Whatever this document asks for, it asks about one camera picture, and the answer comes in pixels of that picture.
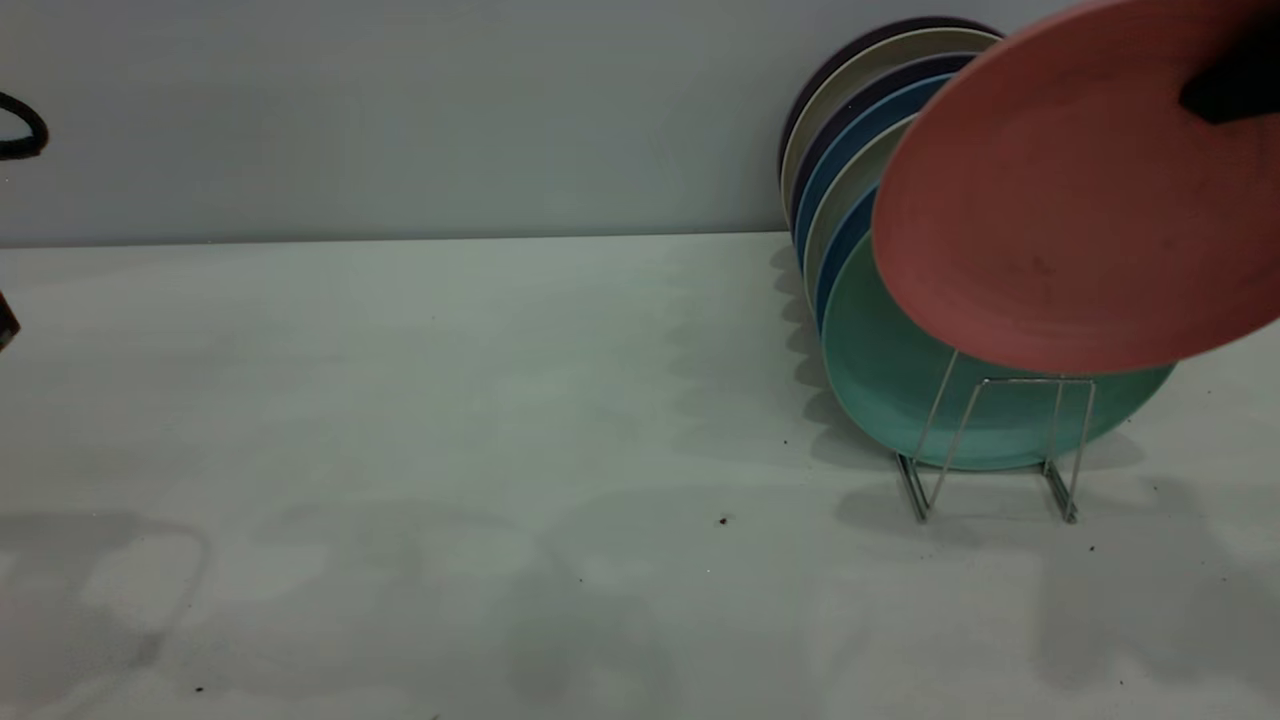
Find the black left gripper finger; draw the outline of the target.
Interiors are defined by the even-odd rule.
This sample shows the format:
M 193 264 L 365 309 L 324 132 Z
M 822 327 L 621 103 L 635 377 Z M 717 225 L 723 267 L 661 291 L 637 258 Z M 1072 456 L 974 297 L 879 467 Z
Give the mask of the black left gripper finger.
M 1180 106 L 1211 126 L 1279 113 L 1279 17 L 1254 15 L 1180 90 Z

